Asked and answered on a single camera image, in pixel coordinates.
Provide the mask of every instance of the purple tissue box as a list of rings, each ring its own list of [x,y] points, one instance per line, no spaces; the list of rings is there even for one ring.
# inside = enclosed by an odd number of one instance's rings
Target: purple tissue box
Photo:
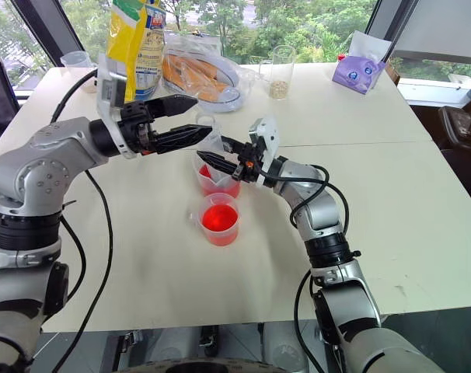
[[[365,57],[346,56],[337,63],[332,80],[359,93],[367,93],[381,75],[386,63],[376,64]]]

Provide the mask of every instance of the clear plastic bag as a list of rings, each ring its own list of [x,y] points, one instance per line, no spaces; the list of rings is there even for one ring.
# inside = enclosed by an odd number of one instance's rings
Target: clear plastic bag
[[[239,109],[256,81],[256,72],[241,68],[217,53],[203,37],[170,34],[163,57],[163,83],[175,92],[199,99],[211,113]]]

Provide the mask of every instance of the clear plastic cup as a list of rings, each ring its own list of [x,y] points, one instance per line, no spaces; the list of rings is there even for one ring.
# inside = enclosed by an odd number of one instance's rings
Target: clear plastic cup
[[[209,242],[216,246],[227,246],[239,232],[236,200],[225,193],[206,196],[197,212],[197,223]]]
[[[69,52],[61,57],[61,63],[68,69],[68,72],[75,81],[87,74],[88,68],[95,67],[92,61],[90,61],[89,54],[85,51]],[[97,91],[95,81],[96,78],[91,78],[83,83],[80,88],[84,92],[94,93]]]
[[[241,190],[239,181],[235,181],[230,175],[226,175],[215,182],[210,176],[210,167],[197,155],[194,156],[193,168],[205,196],[213,193],[226,193],[233,197],[239,195]]]

